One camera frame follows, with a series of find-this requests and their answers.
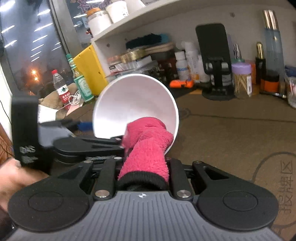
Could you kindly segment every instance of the window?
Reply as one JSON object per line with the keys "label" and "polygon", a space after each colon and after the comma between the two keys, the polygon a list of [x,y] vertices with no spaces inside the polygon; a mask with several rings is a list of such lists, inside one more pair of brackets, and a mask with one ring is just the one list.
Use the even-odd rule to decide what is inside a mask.
{"label": "window", "polygon": [[66,3],[81,46],[86,48],[90,45],[91,40],[91,35],[86,33],[89,28],[86,12],[94,7],[105,10],[112,2],[110,0],[66,0]]}
{"label": "window", "polygon": [[54,91],[54,69],[67,84],[73,82],[47,0],[1,1],[0,21],[6,57],[20,91],[44,98]]}

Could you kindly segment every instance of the purple lid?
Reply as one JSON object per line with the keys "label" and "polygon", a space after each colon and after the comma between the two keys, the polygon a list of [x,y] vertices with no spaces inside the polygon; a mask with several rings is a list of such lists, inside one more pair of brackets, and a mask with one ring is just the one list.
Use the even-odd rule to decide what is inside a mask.
{"label": "purple lid", "polygon": [[231,64],[231,68],[234,74],[250,74],[252,72],[251,65],[248,63],[234,63]]}

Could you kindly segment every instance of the shelf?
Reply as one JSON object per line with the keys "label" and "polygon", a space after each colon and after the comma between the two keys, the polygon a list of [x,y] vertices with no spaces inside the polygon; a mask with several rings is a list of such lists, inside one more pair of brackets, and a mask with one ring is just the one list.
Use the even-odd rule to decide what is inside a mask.
{"label": "shelf", "polygon": [[191,10],[221,5],[238,5],[238,2],[239,4],[262,4],[294,9],[287,0],[159,0],[112,24],[100,34],[95,35],[93,41],[129,32],[157,20]]}

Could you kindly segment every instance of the wall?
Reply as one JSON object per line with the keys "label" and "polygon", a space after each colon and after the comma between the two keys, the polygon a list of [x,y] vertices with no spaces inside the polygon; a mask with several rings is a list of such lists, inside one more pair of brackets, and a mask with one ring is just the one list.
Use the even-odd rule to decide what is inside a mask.
{"label": "wall", "polygon": [[196,42],[195,27],[199,24],[222,23],[231,35],[233,43],[238,43],[244,59],[254,59],[256,42],[265,45],[263,9],[274,10],[281,32],[285,64],[296,65],[296,10],[268,5],[227,5],[209,7],[166,18],[128,33],[128,39],[148,33],[167,33],[177,46],[181,41]]}
{"label": "wall", "polygon": [[[1,65],[0,65],[0,90],[1,90],[0,100],[3,104],[3,108],[5,109],[5,112],[7,113],[9,118],[11,118],[11,96],[12,96],[12,94],[11,94],[8,84],[6,82],[6,78],[4,76]],[[3,126],[4,130],[6,131],[8,137],[12,140],[11,124],[9,122],[9,119],[5,115],[3,108],[0,104],[0,123]]]}

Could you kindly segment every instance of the black bottle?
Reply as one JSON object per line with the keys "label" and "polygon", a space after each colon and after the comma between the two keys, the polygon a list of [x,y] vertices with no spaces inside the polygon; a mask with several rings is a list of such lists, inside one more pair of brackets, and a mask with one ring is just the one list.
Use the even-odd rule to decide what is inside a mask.
{"label": "black bottle", "polygon": [[264,51],[261,42],[257,42],[257,57],[255,60],[256,64],[256,84],[261,83],[261,79],[264,79],[266,74],[266,59],[264,58]]}

